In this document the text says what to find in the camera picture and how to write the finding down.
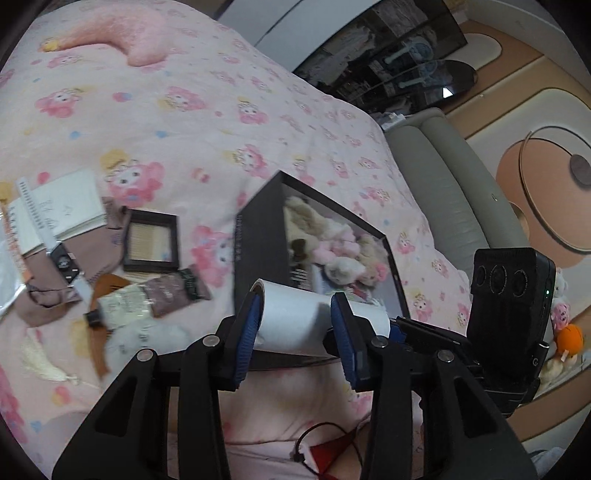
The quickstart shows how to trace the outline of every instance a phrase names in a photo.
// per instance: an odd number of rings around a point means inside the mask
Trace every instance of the plastic bag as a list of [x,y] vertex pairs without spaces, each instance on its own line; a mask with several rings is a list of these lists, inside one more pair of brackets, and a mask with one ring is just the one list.
[[8,218],[0,209],[0,317],[19,294],[26,289],[25,283],[31,279],[27,266],[18,250],[17,238]]

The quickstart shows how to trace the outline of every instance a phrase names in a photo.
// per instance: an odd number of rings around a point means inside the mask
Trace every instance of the black cable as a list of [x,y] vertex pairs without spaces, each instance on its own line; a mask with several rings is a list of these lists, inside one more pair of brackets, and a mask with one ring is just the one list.
[[[323,421],[321,423],[317,423],[316,425],[312,425],[309,429],[307,429],[304,433],[302,433],[300,435],[300,437],[295,441],[294,454],[292,456],[292,460],[294,462],[301,463],[305,467],[306,470],[308,470],[310,473],[313,473],[314,475],[316,475],[318,478],[320,478],[322,480],[326,480],[326,477],[324,476],[324,474],[320,473],[320,472],[316,472],[313,468],[311,468],[309,465],[306,464],[306,458],[304,457],[304,454],[300,453],[300,445],[301,445],[302,441],[304,440],[304,438],[306,437],[306,435],[308,435],[312,430],[316,430],[318,427],[323,427],[325,425],[331,425],[333,427],[338,428],[341,432],[343,432],[344,435],[349,434],[349,432],[347,432],[342,426],[340,426],[336,423],[333,423],[331,421]],[[359,447],[357,447],[357,444],[355,443],[355,436],[356,436],[356,432],[354,432],[354,434],[353,434],[353,439],[351,441],[351,445],[355,449],[355,453],[357,454],[357,460],[359,460],[359,465],[363,468],[363,457],[361,456],[361,452],[359,451]],[[332,464],[336,461],[336,459],[339,458],[340,455],[342,455],[342,453],[337,455],[335,458],[333,458],[329,462],[329,464],[326,466],[325,471],[328,471],[328,469],[332,466]]]

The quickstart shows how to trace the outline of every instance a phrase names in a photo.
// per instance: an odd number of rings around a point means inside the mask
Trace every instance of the watch face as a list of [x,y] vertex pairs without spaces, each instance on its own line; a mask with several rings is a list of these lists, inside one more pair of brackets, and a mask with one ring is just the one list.
[[70,257],[68,255],[62,255],[60,256],[60,258],[57,259],[56,266],[59,270],[64,271],[68,270],[71,264],[72,260],[70,259]]
[[49,258],[68,284],[71,284],[80,275],[80,268],[76,264],[75,257],[68,252],[63,244],[57,245],[49,253]]

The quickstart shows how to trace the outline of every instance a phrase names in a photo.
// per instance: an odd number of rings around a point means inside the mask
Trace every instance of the pink blanket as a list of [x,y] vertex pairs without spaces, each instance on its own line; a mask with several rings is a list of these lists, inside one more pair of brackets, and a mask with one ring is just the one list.
[[[142,1],[173,31],[174,48],[161,63],[129,67],[106,45],[39,51],[103,3],[84,0],[37,19],[3,69],[2,193],[14,195],[9,183],[23,175],[41,184],[89,167],[102,193],[178,215],[181,264],[199,264],[214,298],[163,321],[198,339],[232,313],[234,217],[282,169],[388,235],[412,318],[465,332],[467,278],[433,248],[427,220],[367,114],[171,0]],[[36,332],[51,361],[80,385],[24,369],[26,324],[15,312],[0,322],[0,412],[46,468],[48,422],[89,411],[100,396],[82,314],[76,307]],[[354,393],[340,364],[252,373],[237,393],[221,396],[226,440],[234,443],[297,438],[319,421],[350,429],[370,407],[371,394]]]

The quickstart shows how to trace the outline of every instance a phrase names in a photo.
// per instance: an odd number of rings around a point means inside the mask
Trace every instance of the white feather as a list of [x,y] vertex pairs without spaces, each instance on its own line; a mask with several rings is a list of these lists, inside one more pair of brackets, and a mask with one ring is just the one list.
[[71,381],[74,385],[80,382],[76,375],[68,375],[50,362],[43,345],[37,340],[34,329],[27,329],[27,334],[21,345],[21,360],[26,369],[43,380],[54,382]]

